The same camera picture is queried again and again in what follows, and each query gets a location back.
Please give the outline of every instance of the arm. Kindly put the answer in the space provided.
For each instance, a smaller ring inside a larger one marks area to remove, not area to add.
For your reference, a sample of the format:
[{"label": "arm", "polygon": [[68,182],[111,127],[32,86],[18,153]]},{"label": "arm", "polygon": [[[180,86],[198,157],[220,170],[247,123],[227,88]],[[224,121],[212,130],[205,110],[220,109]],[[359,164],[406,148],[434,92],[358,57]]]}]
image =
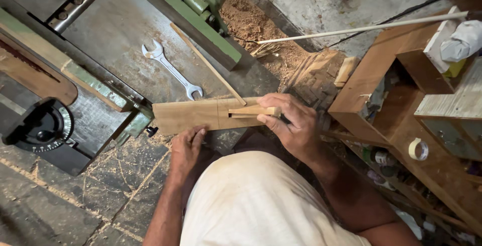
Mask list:
[{"label": "arm", "polygon": [[205,126],[186,130],[172,140],[171,165],[149,224],[143,246],[177,246],[182,230],[182,188],[194,167],[206,134]]},{"label": "arm", "polygon": [[290,120],[260,114],[286,150],[310,167],[321,182],[334,211],[346,228],[374,245],[420,245],[389,204],[365,180],[322,144],[316,129],[316,111],[287,94],[268,94],[258,100],[262,107],[281,107]]}]

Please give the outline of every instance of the black knob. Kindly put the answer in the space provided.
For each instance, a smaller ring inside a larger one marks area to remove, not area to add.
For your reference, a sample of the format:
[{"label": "black knob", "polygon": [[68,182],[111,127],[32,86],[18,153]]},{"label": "black knob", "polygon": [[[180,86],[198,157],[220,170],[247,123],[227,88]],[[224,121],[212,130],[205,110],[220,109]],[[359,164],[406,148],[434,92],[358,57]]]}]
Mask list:
[{"label": "black knob", "polygon": [[149,138],[151,138],[152,136],[154,136],[154,134],[157,132],[158,129],[159,129],[159,127],[149,126],[149,127],[146,129],[146,131],[148,132]]},{"label": "black knob", "polygon": [[46,142],[55,137],[55,132],[49,130],[41,130],[37,133],[37,140],[41,142]]}]

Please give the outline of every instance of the white shirt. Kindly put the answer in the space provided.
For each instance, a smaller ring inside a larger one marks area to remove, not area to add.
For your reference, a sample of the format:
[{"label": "white shirt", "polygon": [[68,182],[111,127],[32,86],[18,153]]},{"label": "white shirt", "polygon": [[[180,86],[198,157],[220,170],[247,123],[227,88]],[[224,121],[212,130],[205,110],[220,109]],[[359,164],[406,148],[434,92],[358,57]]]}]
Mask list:
[{"label": "white shirt", "polygon": [[222,157],[188,200],[181,245],[370,245],[338,225],[316,190],[277,157]]}]

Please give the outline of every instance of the open-end wrench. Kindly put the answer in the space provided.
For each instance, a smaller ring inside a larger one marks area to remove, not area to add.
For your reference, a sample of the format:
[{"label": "open-end wrench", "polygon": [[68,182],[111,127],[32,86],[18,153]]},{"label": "open-end wrench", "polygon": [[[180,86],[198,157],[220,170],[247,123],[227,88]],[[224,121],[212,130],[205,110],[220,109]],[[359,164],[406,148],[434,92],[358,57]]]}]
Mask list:
[{"label": "open-end wrench", "polygon": [[181,75],[181,73],[179,73],[179,71],[174,66],[172,66],[172,64],[166,59],[166,56],[164,55],[164,48],[162,47],[162,45],[154,39],[153,41],[156,49],[154,49],[153,51],[148,51],[146,49],[146,46],[142,45],[142,54],[144,54],[145,57],[156,60],[162,65],[164,65],[164,67],[166,67],[166,69],[171,72],[171,74],[174,75],[177,80],[179,80],[179,82],[184,86],[184,88],[186,88],[186,92],[190,100],[194,101],[192,93],[196,91],[198,91],[202,97],[202,88],[192,85],[189,81],[187,81],[186,78]]}]

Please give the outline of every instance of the hand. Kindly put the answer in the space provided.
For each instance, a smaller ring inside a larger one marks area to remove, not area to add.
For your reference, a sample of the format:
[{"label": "hand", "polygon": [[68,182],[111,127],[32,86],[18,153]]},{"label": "hand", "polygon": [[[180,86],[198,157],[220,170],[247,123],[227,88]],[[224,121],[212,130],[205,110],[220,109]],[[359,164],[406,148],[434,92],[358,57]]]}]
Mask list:
[{"label": "hand", "polygon": [[265,114],[259,114],[258,121],[263,122],[280,138],[288,152],[311,166],[321,150],[316,130],[316,111],[288,94],[267,94],[257,102],[261,107],[281,107],[281,112],[291,124],[287,125],[280,119]]},{"label": "hand", "polygon": [[181,132],[172,140],[171,173],[184,180],[198,159],[201,143],[206,135],[206,126],[195,126]]}]

